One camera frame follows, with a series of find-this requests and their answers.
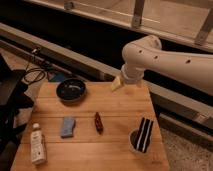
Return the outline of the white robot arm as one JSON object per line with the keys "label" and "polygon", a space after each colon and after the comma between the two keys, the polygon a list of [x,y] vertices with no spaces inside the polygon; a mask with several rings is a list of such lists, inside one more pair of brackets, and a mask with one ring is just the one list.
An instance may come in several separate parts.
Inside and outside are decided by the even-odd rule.
{"label": "white robot arm", "polygon": [[149,35],[127,43],[122,57],[112,91],[138,83],[144,71],[151,70],[213,96],[213,55],[164,51],[160,39]]}

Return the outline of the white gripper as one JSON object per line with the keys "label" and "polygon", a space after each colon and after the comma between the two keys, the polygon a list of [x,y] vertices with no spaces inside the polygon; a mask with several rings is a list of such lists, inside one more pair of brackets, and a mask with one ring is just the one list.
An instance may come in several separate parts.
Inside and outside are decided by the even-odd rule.
{"label": "white gripper", "polygon": [[120,77],[116,76],[111,84],[111,90],[115,91],[121,88],[124,84],[136,84],[138,88],[143,86],[140,82],[144,76],[144,68],[138,68],[131,65],[123,65],[121,68]]}

